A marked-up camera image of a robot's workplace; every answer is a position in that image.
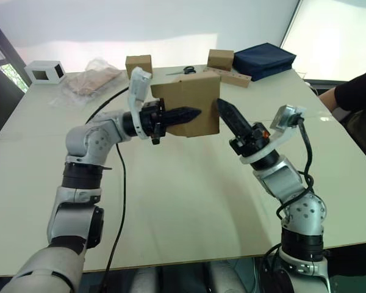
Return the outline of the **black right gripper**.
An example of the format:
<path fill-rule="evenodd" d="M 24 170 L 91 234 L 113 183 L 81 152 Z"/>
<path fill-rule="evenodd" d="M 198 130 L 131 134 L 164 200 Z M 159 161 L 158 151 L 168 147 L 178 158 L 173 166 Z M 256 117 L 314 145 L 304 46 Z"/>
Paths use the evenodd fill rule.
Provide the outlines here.
<path fill-rule="evenodd" d="M 237 155 L 251 156 L 269 144 L 270 133 L 262 123 L 251 126 L 233 104 L 221 98 L 217 99 L 217 107 L 219 116 L 235 135 L 229 144 Z"/>

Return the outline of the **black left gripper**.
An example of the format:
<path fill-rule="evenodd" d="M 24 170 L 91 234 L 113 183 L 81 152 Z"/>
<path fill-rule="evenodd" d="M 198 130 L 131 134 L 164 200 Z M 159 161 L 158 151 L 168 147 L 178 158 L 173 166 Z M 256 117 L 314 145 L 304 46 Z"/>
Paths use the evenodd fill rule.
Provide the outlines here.
<path fill-rule="evenodd" d="M 179 107 L 165 111 L 163 99 L 156 99 L 143 105 L 140 111 L 140 122 L 147 137 L 151 138 L 153 145 L 160 143 L 160 138 L 165 136 L 166 125 L 185 124 L 198 115 L 201 110 L 193 107 Z"/>

